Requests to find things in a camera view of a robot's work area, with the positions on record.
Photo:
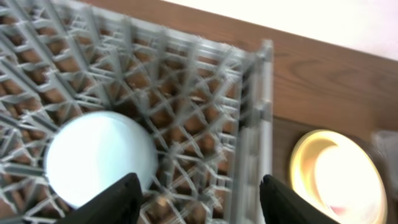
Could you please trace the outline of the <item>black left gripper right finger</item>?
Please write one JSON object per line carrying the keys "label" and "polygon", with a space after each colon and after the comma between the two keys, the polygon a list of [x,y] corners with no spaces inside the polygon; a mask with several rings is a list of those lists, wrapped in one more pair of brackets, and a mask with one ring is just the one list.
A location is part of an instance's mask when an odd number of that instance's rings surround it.
{"label": "black left gripper right finger", "polygon": [[259,188],[267,224],[338,224],[272,175],[265,175]]}

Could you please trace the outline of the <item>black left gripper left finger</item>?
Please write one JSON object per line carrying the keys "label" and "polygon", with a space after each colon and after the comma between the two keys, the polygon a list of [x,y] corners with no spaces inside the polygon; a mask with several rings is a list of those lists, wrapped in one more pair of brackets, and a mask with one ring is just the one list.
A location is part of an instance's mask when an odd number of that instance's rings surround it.
{"label": "black left gripper left finger", "polygon": [[56,224],[136,224],[143,200],[135,173],[128,173]]}

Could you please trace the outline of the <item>blue bowl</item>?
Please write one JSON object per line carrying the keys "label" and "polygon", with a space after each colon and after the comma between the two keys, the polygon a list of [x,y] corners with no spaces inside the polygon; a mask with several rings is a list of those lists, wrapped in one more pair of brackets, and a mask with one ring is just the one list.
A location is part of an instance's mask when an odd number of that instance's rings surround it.
{"label": "blue bowl", "polygon": [[57,131],[44,156],[51,188],[72,208],[82,207],[131,172],[147,190],[157,168],[148,131],[113,111],[72,119]]}

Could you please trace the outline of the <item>yellow plate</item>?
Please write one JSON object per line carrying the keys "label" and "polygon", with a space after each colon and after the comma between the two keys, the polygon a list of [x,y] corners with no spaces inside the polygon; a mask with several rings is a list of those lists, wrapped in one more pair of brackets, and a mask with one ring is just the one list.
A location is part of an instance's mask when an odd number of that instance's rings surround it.
{"label": "yellow plate", "polygon": [[378,206],[377,220],[370,224],[387,222],[387,197],[386,190],[381,176],[376,169],[371,158],[357,143],[349,137],[340,133],[319,129],[311,131],[300,138],[295,145],[290,159],[290,182],[292,188],[303,199],[314,206],[316,209],[333,219],[338,223],[342,223],[338,217],[332,213],[326,205],[321,201],[315,185],[315,163],[320,153],[330,147],[338,146],[344,149],[354,149],[360,152],[371,165],[372,170],[376,173],[379,186],[381,188],[381,201]]}

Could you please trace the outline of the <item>white bowl with rice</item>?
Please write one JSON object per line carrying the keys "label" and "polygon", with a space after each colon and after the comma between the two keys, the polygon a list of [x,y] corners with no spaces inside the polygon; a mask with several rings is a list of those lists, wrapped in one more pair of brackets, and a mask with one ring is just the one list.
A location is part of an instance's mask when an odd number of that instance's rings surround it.
{"label": "white bowl with rice", "polygon": [[315,163],[315,185],[321,201],[342,223],[377,220],[381,188],[360,152],[338,146],[324,149]]}

